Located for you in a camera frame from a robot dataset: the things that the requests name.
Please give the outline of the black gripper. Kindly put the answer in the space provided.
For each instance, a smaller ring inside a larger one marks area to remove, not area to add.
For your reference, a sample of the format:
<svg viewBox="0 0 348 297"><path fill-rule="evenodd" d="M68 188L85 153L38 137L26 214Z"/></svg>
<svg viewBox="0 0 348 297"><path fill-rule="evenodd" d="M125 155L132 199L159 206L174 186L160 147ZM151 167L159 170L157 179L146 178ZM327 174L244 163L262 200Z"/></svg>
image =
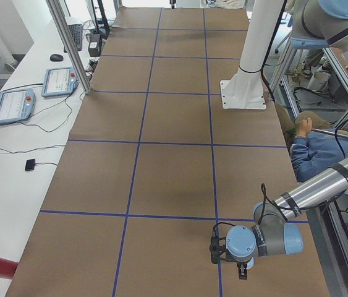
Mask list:
<svg viewBox="0 0 348 297"><path fill-rule="evenodd" d="M248 279L248 270L254 265L254 261L236 263L239 279Z"/></svg>

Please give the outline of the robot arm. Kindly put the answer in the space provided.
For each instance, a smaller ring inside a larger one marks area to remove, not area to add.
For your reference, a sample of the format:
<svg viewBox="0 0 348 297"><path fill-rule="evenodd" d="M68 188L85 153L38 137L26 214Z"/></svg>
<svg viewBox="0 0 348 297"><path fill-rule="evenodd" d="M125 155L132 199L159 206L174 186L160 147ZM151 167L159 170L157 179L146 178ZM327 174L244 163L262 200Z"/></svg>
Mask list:
<svg viewBox="0 0 348 297"><path fill-rule="evenodd" d="M292 219L348 190L348 154L326 170L282 193L277 199L257 204L252 227L233 226L226 235L226 250L237 264L239 278L256 257L296 254L303 250L302 234Z"/></svg>
<svg viewBox="0 0 348 297"><path fill-rule="evenodd" d="M296 1L291 43L296 49L337 48L348 65L348 1Z"/></svg>

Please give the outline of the person's hand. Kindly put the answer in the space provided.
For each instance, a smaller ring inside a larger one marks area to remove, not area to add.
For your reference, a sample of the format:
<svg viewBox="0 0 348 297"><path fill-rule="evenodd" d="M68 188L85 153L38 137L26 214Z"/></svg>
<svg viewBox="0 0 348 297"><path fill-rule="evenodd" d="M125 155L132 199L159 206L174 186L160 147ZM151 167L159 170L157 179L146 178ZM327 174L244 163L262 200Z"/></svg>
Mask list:
<svg viewBox="0 0 348 297"><path fill-rule="evenodd" d="M306 136L311 132L311 130L312 130L312 119L311 118L303 119L295 125L295 136L306 138Z"/></svg>

